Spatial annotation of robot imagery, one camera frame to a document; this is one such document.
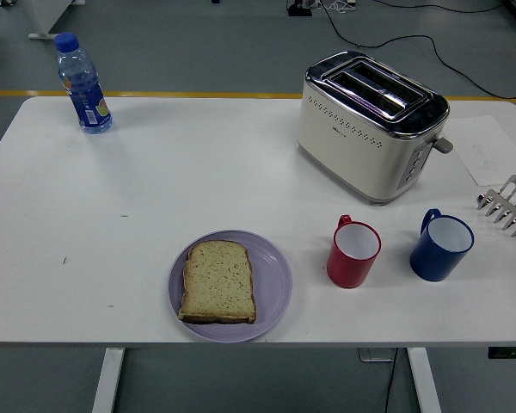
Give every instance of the toast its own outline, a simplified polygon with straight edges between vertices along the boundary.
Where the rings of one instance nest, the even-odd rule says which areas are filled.
[[[256,320],[252,266],[232,241],[198,243],[183,268],[185,292],[178,318],[185,323],[252,324]]]

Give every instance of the plate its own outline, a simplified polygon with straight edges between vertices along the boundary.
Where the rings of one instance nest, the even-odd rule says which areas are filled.
[[[176,258],[169,277],[169,297],[175,317],[183,296],[183,266],[193,246],[213,239],[235,241],[249,252],[252,265],[256,321],[253,324],[190,324],[182,323],[194,334],[211,342],[246,342],[271,329],[283,316],[292,292],[289,264],[281,251],[264,237],[252,232],[229,230],[205,235],[184,249]]]

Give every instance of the toaster lever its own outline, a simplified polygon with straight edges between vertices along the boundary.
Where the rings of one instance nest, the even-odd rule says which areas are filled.
[[[453,150],[453,144],[445,138],[439,138],[433,143],[433,148],[441,153],[449,153]]]

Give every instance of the toaster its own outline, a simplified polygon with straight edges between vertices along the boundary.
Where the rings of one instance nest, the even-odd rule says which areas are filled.
[[[447,101],[359,52],[311,66],[304,80],[299,145],[372,202],[394,200],[417,181],[440,133]]]

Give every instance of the floor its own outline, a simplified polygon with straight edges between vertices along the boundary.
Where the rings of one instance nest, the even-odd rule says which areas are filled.
[[[330,15],[342,36],[365,46],[428,35],[448,65],[496,95],[516,96],[516,17],[502,2],[387,3],[500,6],[464,14],[358,0],[356,10]],[[324,10],[288,17],[285,7],[280,0],[86,0],[69,7],[53,32],[78,35],[110,95],[298,94],[307,67],[357,49],[337,37]],[[55,48],[29,40],[33,31],[26,0],[0,8],[0,139],[31,95],[61,92]],[[443,66],[426,37],[359,50],[444,96],[487,96]],[[103,352],[0,347],[0,412],[91,411]],[[428,354],[444,413],[516,412],[516,360],[489,360],[486,348],[430,348]],[[400,351],[390,413],[420,411],[408,363]],[[114,410],[196,411],[205,405],[206,411],[382,412],[390,374],[390,363],[362,363],[356,348],[135,348],[126,352]]]

